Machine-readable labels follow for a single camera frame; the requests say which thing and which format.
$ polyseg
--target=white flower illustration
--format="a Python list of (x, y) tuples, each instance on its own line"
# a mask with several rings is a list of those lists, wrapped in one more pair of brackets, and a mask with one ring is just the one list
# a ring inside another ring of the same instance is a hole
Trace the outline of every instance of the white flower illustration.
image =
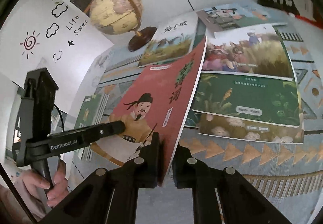
[(229, 137), (230, 134), (228, 131), (226, 131), (223, 127), (221, 126), (216, 126), (215, 128), (213, 128), (212, 130), (212, 133), (214, 135), (217, 135), (217, 136), (226, 136), (226, 137)]
[(207, 114), (207, 115), (206, 115), (206, 120), (207, 120), (207, 121), (212, 121), (212, 120), (213, 120), (213, 117), (214, 117), (213, 115), (211, 115), (211, 114)]
[(260, 139), (260, 135), (258, 133), (255, 133), (255, 132), (248, 132), (248, 134), (245, 135), (244, 139), (258, 140), (258, 139)]
[(239, 118), (228, 117), (226, 121), (229, 122), (230, 126), (241, 126), (241, 127), (245, 126), (245, 124), (243, 123), (243, 120)]
[(290, 136), (283, 136), (282, 138), (276, 136), (273, 139), (273, 142), (275, 143), (292, 143), (293, 142), (293, 138)]

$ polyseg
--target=silver screw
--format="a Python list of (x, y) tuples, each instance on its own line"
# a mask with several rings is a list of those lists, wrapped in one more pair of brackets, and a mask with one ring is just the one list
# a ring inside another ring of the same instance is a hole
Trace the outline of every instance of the silver screw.
[(226, 173), (228, 173), (228, 174), (230, 174), (230, 175), (233, 175), (234, 173), (235, 173), (235, 169), (234, 168), (232, 168), (232, 167), (227, 167), (226, 169), (225, 169), (225, 171), (226, 171)]
[(95, 174), (97, 174), (98, 176), (103, 176), (105, 174), (106, 170), (105, 169), (97, 169), (95, 171)]
[(196, 164), (197, 160), (194, 157), (190, 157), (187, 159), (188, 164), (194, 165)]
[(142, 157), (136, 157), (134, 162), (136, 164), (142, 164), (145, 160)]

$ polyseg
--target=brown dot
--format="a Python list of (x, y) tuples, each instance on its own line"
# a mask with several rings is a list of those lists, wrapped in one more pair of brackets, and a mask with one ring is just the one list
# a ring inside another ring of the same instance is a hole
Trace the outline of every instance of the brown dot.
[(315, 95), (315, 96), (318, 96), (319, 95), (319, 91), (317, 88), (312, 88), (312, 94)]

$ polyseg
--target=person's arm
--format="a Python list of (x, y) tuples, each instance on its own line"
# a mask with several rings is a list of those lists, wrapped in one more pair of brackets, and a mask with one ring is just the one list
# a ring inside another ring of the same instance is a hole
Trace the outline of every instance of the person's arm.
[[(65, 162), (61, 160), (54, 176), (54, 188), (47, 194), (47, 204), (50, 207), (56, 206), (68, 195), (68, 182), (65, 178), (65, 169)], [(39, 200), (37, 187), (49, 188), (49, 182), (36, 172), (27, 170), (22, 173), (22, 176), (14, 185), (35, 218), (38, 221), (43, 218), (46, 213), (42, 202)], [(0, 199), (12, 217), (14, 224), (28, 223), (28, 217), (9, 189), (0, 186)]]

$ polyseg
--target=globe base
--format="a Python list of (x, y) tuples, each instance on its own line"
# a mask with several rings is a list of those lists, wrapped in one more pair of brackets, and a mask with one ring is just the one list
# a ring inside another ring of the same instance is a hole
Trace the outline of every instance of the globe base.
[(151, 38), (154, 36), (157, 28), (148, 26), (140, 31), (141, 36), (135, 35), (128, 44), (128, 49), (130, 52), (136, 51), (143, 47), (144, 45), (148, 44)]

